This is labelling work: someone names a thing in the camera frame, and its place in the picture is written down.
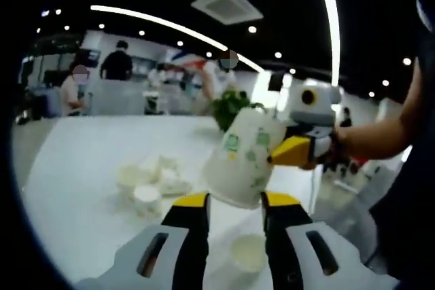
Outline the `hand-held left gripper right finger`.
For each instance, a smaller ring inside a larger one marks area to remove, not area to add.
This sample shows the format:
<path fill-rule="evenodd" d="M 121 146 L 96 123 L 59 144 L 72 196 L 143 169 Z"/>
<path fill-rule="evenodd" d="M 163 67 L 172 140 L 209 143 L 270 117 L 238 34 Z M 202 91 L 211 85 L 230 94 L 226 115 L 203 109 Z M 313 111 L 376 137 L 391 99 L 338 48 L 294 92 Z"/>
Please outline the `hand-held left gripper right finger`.
<path fill-rule="evenodd" d="M 398 280 L 367 268 L 355 246 L 314 222 L 287 194 L 263 192 L 265 250 L 274 289 L 395 289 Z"/>

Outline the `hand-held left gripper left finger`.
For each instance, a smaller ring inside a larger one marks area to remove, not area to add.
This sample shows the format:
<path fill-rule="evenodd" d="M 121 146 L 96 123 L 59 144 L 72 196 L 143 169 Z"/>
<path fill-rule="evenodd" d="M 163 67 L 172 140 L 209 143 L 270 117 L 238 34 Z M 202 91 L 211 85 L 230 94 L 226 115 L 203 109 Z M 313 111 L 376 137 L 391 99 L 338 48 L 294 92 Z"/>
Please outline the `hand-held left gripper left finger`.
<path fill-rule="evenodd" d="M 207 192 L 176 200 L 159 224 L 146 227 L 121 246 L 114 264 L 76 289 L 202 289 L 209 254 Z"/>

